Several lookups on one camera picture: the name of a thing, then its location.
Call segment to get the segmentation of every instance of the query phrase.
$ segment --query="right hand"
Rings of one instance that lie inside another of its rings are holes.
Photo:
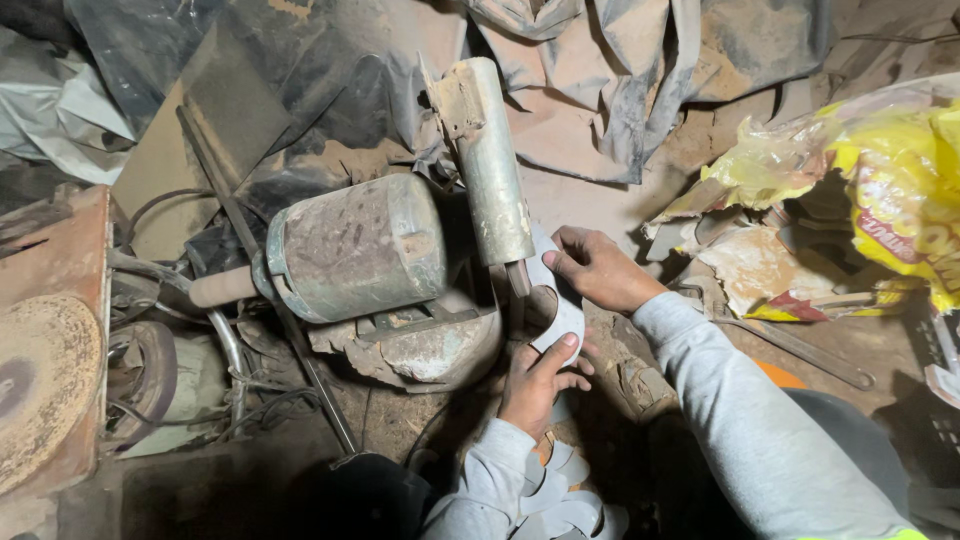
[[[552,238],[561,251],[546,252],[543,263],[602,309],[629,317],[667,291],[599,231],[564,225]]]

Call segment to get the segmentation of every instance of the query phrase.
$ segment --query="orange object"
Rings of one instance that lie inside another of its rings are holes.
[[[754,362],[756,362],[756,365],[760,366],[763,373],[767,374],[767,377],[780,388],[806,388],[806,384],[789,371],[757,359],[754,359]]]

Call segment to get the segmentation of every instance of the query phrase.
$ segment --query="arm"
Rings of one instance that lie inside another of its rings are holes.
[[[514,524],[533,437],[498,418],[467,452],[457,491],[430,510],[423,538],[507,537]]]
[[[590,390],[583,376],[557,373],[576,346],[577,336],[568,333],[542,356],[529,345],[516,349],[497,417],[467,452],[457,491],[430,510],[423,538],[507,537],[518,512],[527,455],[546,430],[554,397],[565,388]],[[581,357],[574,365],[593,373]]]
[[[764,538],[916,535],[880,490],[719,329],[598,232],[561,228],[543,260],[650,341],[727,499]]]

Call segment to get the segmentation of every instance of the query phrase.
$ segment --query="plastic bag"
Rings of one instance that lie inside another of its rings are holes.
[[[960,73],[890,86],[739,141],[653,223],[741,204],[765,209],[826,171],[848,181],[854,247],[924,278],[941,312],[960,307]]]

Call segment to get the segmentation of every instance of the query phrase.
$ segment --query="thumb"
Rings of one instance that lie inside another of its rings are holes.
[[[543,264],[571,283],[577,274],[584,271],[584,267],[573,260],[573,257],[560,251],[548,251],[543,254]]]

